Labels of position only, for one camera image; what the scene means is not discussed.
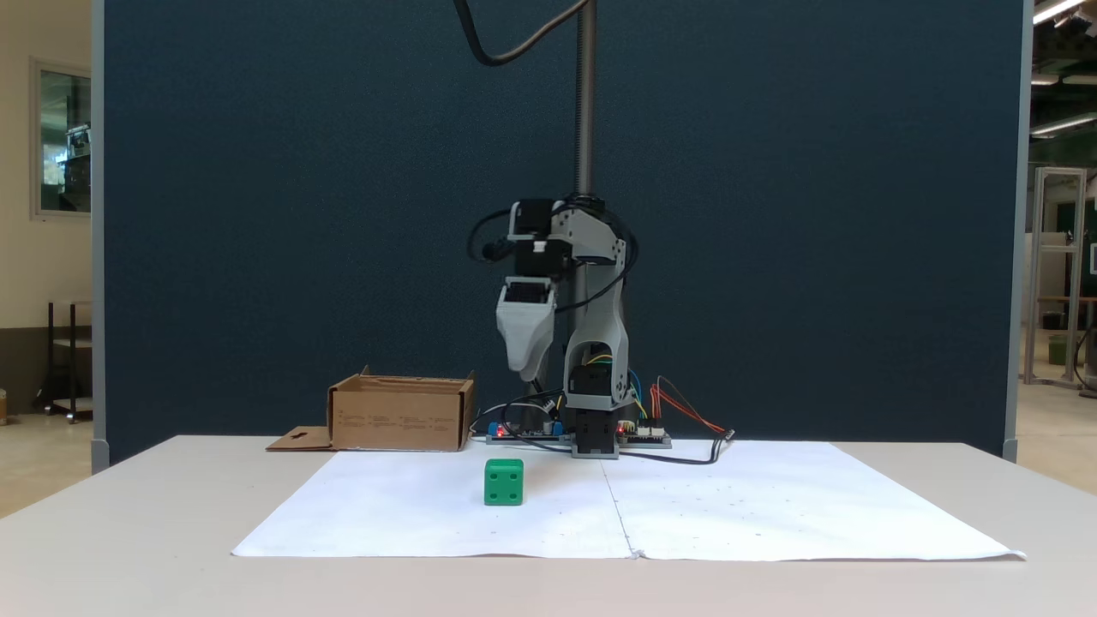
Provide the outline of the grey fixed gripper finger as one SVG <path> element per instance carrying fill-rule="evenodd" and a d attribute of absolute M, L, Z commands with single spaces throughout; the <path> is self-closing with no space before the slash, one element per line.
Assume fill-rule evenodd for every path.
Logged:
<path fill-rule="evenodd" d="M 507 364 L 522 381 L 538 380 L 552 330 L 501 330 L 507 352 Z"/>

